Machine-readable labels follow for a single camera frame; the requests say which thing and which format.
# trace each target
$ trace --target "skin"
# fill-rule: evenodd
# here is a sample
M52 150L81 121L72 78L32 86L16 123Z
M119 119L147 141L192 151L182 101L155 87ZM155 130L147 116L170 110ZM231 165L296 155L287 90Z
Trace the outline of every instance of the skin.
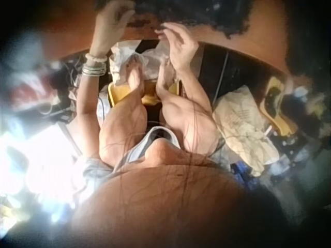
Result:
M121 6L128 11L116 22L114 16ZM106 5L97 17L92 55L105 56L119 41L133 14L130 9L133 3L128 1L113 0ZM175 133L182 149L166 139L155 140L144 157L121 167L120 176L110 179L76 211L74 232L85 237L91 234L93 240L112 247L169 247L179 234L189 235L188 240L196 244L204 239L216 241L220 238L219 223L231 216L230 211L235 212L243 194L236 181L207 158L214 152L219 134L208 97L190 68L198 43L180 24L164 23L164 27L156 33L168 40L170 60L161 63L156 93L163 106L160 120ZM141 102L141 65L132 58L127 70L131 93L112 108L101 129L96 117L98 78L83 76L78 92L83 154L110 167L116 167L143 138L147 126L147 112ZM187 99L168 92L174 72ZM217 233L206 231L213 227Z

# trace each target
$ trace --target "hand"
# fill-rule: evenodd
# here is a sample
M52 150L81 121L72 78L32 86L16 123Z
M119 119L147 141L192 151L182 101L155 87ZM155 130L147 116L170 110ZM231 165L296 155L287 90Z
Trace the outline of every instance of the hand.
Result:
M93 56L105 56L123 36L126 25L134 14L134 2L111 0L98 13L90 49Z
M164 30L155 30L157 34L164 34L170 44L170 61L174 69L181 73L190 70L190 64L199 44L193 39L190 31L177 23L164 23Z

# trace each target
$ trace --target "bracelet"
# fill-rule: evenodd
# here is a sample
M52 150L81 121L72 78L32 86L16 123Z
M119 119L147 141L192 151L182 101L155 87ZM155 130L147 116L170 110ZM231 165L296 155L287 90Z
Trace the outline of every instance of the bracelet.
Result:
M105 63L102 63L99 67L91 67L87 64L84 64L82 74L85 76L103 76L105 75L106 71L107 69Z
M92 56L92 55L90 55L90 53L86 53L85 54L85 57L87 58L87 59L90 59L90 60L92 60L92 61L94 61L94 62L97 62L97 63L104 63L104 62L106 62L107 61L107 56L104 56L103 58L97 58L97 57L94 57L94 56Z

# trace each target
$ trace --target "person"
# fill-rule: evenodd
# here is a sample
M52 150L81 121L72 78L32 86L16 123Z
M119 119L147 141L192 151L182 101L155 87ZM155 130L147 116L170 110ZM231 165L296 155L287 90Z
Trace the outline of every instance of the person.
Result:
M238 247L260 239L251 198L213 161L220 136L190 68L199 45L185 26L164 23L156 30L170 44L156 84L162 125L146 133L142 65L132 58L130 94L100 129L95 75L104 73L101 61L133 14L133 2L112 0L96 18L77 99L86 188L70 223L72 237L94 247ZM174 73L187 98L168 91Z

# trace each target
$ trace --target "leg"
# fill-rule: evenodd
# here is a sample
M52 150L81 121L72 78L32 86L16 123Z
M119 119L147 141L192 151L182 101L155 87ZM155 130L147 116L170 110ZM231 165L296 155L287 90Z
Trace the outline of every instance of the leg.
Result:
M162 63L156 86L162 101L162 113L166 124L175 132L182 147L192 153L209 155L214 152L219 132L211 116L199 104L168 92L172 84L167 76L171 74L170 63Z
M111 109L99 137L100 157L113 167L142 139L147 127L147 111L141 102L144 95L141 64L132 58L127 69L131 93Z

